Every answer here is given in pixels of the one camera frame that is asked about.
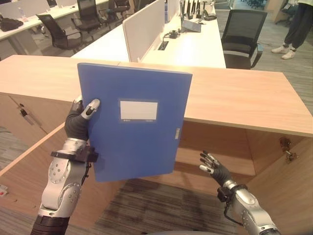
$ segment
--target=folder label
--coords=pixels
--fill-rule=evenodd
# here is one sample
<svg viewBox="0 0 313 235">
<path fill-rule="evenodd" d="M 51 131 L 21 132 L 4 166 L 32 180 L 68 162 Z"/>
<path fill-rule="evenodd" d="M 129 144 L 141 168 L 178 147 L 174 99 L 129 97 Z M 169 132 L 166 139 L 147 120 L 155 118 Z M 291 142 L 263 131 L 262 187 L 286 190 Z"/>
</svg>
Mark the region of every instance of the folder label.
<svg viewBox="0 0 313 235">
<path fill-rule="evenodd" d="M 120 101 L 121 120 L 145 120 L 157 119 L 157 102 Z"/>
</svg>

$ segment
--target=robotic arm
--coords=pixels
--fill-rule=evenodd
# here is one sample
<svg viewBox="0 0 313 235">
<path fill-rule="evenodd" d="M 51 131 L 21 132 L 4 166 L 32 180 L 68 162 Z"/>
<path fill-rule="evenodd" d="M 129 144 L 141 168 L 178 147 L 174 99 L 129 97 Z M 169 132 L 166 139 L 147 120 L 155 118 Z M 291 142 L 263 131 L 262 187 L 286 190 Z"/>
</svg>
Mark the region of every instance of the robotic arm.
<svg viewBox="0 0 313 235">
<path fill-rule="evenodd" d="M 48 183 L 31 235 L 64 235 L 75 210 L 81 187 L 97 154 L 87 146 L 88 121 L 100 105 L 94 99 L 85 109 L 81 97 L 74 100 L 65 122 L 67 140 L 52 152 Z"/>
<path fill-rule="evenodd" d="M 211 174 L 221 186 L 218 189 L 218 198 L 226 202 L 224 215 L 227 219 L 243 226 L 249 235 L 280 235 L 269 214 L 260 207 L 258 200 L 245 185 L 238 185 L 233 181 L 230 172 L 211 154 L 200 154 L 200 169 Z M 227 215 L 229 206 L 241 217 L 242 223 L 235 221 Z"/>
</svg>

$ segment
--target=black pants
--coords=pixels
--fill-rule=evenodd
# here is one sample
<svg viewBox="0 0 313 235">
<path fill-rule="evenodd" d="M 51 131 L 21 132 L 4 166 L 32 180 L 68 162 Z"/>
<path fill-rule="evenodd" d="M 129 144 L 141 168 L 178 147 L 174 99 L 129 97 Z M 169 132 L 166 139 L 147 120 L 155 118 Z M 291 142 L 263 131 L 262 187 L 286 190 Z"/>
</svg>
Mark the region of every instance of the black pants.
<svg viewBox="0 0 313 235">
<path fill-rule="evenodd" d="M 298 9 L 291 22 L 285 44 L 292 43 L 294 48 L 301 46 L 313 24 L 313 6 L 299 3 Z"/>
</svg>

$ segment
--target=white divider panel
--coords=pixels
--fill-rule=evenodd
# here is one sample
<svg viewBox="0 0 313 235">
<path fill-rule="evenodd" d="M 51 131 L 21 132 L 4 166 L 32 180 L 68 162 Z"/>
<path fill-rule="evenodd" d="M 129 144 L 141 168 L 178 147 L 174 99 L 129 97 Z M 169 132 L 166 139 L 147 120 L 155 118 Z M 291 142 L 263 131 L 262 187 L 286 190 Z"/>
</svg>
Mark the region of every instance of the white divider panel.
<svg viewBox="0 0 313 235">
<path fill-rule="evenodd" d="M 163 31 L 164 0 L 156 0 L 123 21 L 129 61 L 139 62 Z"/>
<path fill-rule="evenodd" d="M 18 19 L 22 17 L 19 7 L 24 11 L 26 17 L 34 16 L 50 10 L 49 4 L 46 0 L 20 0 L 0 4 L 0 13 L 3 17 Z"/>
<path fill-rule="evenodd" d="M 77 3 L 77 0 L 56 0 L 58 7 L 72 6 Z"/>
<path fill-rule="evenodd" d="M 180 12 L 180 0 L 167 0 L 168 21 L 170 21 L 177 12 Z"/>
</svg>

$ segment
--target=cabinet door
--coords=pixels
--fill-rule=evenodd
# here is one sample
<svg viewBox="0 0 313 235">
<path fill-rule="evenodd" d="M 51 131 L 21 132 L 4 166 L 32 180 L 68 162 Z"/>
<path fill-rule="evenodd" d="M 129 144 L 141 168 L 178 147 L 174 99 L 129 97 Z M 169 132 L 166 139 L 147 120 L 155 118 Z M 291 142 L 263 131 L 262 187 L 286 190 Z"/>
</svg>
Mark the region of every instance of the cabinet door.
<svg viewBox="0 0 313 235">
<path fill-rule="evenodd" d="M 0 171 L 0 184 L 7 186 L 9 192 L 0 198 L 0 207 L 37 215 L 47 184 L 50 153 L 61 149 L 65 139 L 63 123 Z M 84 228 L 93 226 L 123 184 L 124 181 L 96 182 L 91 169 L 69 223 Z"/>
<path fill-rule="evenodd" d="M 16 102 L 16 105 L 25 109 L 32 120 L 47 133 L 65 121 L 71 107 L 71 102 L 67 101 L 17 94 L 9 96 Z"/>
<path fill-rule="evenodd" d="M 312 234 L 313 139 L 304 138 L 291 152 L 299 158 L 288 164 L 282 156 L 247 185 L 281 234 Z"/>
<path fill-rule="evenodd" d="M 0 94 L 0 110 L 0 126 L 7 128 L 27 145 L 32 146 L 46 135 L 27 115 L 21 115 L 21 109 L 8 95 Z"/>
</svg>

